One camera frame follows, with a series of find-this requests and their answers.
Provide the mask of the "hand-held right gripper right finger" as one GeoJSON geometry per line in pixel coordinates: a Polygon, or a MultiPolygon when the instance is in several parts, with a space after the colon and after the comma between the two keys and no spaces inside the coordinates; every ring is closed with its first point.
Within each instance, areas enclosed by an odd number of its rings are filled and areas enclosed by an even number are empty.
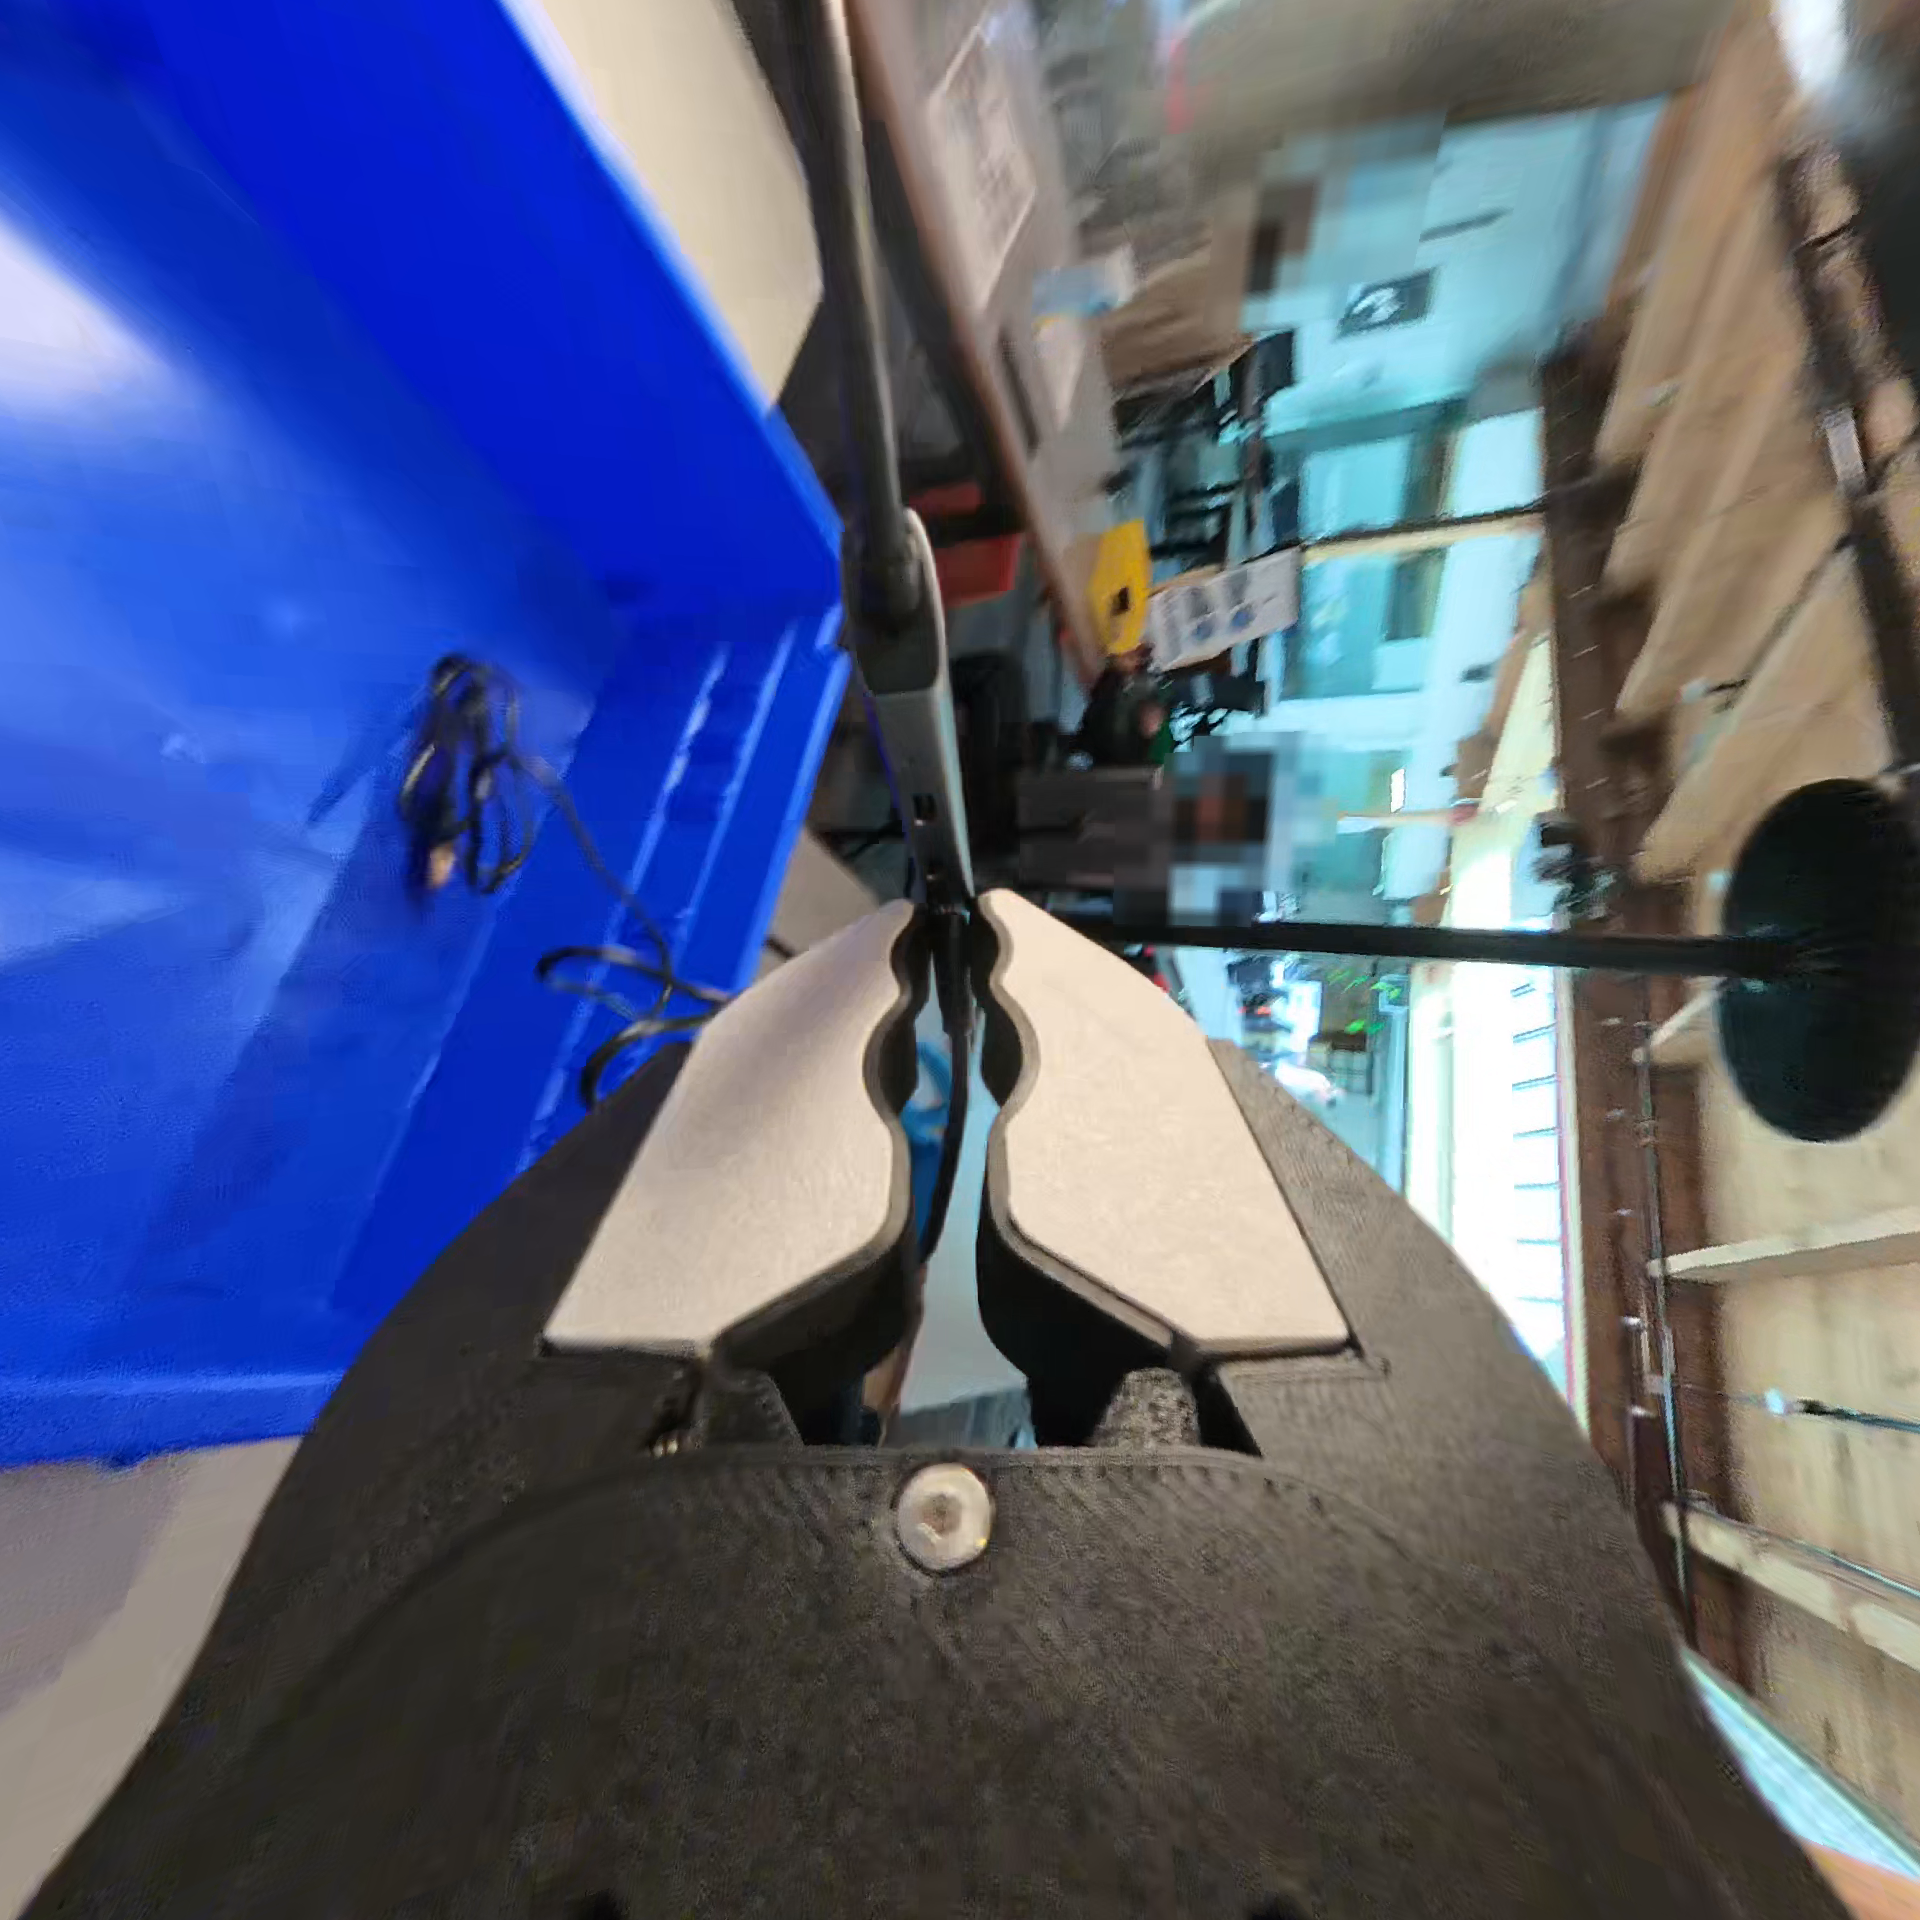
{"type": "Polygon", "coordinates": [[[1205,1030],[1020,894],[972,902],[981,1228],[1015,1307],[1076,1302],[1175,1360],[1335,1354],[1352,1326],[1205,1030]]]}

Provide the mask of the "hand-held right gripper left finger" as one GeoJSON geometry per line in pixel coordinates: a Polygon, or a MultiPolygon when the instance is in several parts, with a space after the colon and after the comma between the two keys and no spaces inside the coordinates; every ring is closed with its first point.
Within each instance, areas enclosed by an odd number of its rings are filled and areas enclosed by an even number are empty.
{"type": "Polygon", "coordinates": [[[920,910],[893,900],[697,1039],[542,1337],[778,1360],[910,1268],[920,910]]]}

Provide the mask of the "blue plastic bin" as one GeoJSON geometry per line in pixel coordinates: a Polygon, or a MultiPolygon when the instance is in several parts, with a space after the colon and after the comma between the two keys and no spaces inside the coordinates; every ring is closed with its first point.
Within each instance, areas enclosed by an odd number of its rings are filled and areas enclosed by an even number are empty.
{"type": "Polygon", "coordinates": [[[305,1433],[847,690],[718,3],[2,3],[2,1467],[305,1433]]]}

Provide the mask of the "white notice sheet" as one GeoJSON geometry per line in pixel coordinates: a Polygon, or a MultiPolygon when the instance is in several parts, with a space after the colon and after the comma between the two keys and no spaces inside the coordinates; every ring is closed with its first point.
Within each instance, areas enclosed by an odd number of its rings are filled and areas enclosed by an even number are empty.
{"type": "Polygon", "coordinates": [[[1302,547],[1281,546],[1252,563],[1195,570],[1147,594],[1143,649],[1154,672],[1200,666],[1302,620],[1302,547]]]}

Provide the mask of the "yellow sign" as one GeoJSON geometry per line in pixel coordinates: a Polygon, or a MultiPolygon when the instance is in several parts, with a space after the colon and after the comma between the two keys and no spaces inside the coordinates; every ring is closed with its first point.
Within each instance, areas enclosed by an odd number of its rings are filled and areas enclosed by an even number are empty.
{"type": "Polygon", "coordinates": [[[1089,624],[1103,659],[1141,649],[1147,602],[1154,589],[1154,555],[1143,518],[1103,528],[1089,551],[1089,624]]]}

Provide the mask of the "black round-base stand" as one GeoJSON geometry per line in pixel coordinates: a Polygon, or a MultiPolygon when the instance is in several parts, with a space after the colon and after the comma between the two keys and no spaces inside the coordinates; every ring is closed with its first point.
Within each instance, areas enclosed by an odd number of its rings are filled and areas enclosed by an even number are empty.
{"type": "Polygon", "coordinates": [[[1870,780],[1798,787],[1755,823],[1720,934],[1164,918],[1075,918],[1075,928],[1103,945],[1716,979],[1725,1073],[1790,1141],[1856,1141],[1918,1068],[1918,832],[1905,806],[1870,780]]]}

